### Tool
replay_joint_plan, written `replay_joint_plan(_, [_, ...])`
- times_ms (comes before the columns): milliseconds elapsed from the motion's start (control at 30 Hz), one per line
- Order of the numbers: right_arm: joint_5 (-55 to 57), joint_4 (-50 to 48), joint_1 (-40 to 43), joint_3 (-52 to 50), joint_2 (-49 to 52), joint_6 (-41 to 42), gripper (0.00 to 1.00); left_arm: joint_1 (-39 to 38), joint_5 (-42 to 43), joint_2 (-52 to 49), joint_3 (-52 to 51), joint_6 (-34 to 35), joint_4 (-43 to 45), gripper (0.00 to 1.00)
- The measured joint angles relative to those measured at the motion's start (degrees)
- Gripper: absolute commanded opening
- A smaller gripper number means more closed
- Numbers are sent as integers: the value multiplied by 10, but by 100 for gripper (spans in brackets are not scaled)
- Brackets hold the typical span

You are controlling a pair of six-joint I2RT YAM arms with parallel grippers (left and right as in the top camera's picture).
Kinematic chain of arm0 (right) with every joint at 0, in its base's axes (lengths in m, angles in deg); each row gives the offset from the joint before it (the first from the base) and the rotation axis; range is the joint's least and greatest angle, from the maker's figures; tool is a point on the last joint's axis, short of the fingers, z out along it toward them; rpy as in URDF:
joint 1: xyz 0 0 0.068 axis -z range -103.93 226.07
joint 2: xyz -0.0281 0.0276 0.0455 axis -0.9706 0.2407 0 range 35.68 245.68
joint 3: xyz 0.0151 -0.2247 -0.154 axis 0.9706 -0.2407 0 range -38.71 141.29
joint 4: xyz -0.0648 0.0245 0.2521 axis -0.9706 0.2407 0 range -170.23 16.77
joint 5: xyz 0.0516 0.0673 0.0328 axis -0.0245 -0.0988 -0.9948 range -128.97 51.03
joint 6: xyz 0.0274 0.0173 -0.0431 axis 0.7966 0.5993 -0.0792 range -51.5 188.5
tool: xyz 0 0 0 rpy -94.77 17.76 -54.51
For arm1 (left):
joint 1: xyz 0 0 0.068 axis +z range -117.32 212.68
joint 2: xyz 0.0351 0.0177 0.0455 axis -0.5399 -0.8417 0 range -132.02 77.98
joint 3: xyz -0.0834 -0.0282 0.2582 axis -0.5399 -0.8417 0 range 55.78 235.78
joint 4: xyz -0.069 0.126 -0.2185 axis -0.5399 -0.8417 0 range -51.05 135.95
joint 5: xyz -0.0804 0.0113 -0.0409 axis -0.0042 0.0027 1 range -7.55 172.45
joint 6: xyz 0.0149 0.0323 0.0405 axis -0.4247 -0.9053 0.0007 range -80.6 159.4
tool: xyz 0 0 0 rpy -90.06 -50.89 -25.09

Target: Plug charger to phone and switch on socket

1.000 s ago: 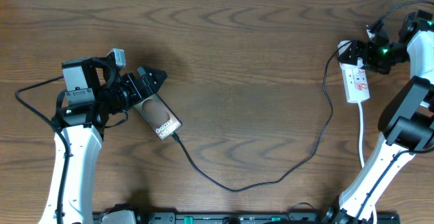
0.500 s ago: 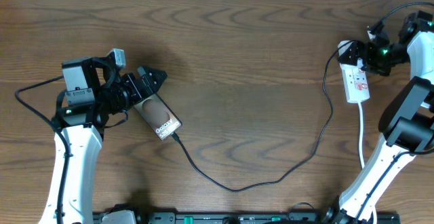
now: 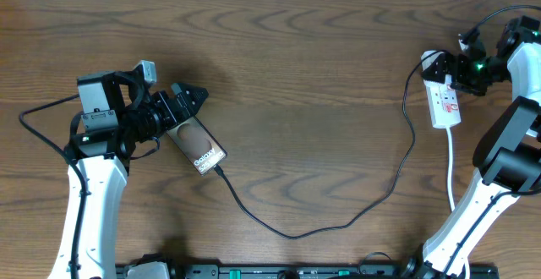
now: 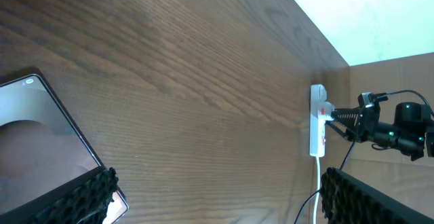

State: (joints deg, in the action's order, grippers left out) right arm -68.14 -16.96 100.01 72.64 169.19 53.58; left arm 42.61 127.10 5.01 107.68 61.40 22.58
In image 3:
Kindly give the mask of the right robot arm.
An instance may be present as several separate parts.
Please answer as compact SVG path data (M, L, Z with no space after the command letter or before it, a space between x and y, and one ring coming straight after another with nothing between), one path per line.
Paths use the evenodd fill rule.
M460 35L458 55L422 55L422 78L438 100L430 110L452 112L452 91L484 96L493 83L503 81L512 84L512 103L479 141L466 193L402 267L401 278L466 278L468 256L496 219L522 196L540 192L540 150L522 141L540 138L540 22L528 16L510 20L493 56L479 35L477 26Z

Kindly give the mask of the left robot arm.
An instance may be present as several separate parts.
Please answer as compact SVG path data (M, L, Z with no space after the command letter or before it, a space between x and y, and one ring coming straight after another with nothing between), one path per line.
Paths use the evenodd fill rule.
M78 78L83 106L71 124L68 209L52 278L116 277L118 210L138 143L158 141L193 117L207 89L185 83L149 92L153 72L102 72Z

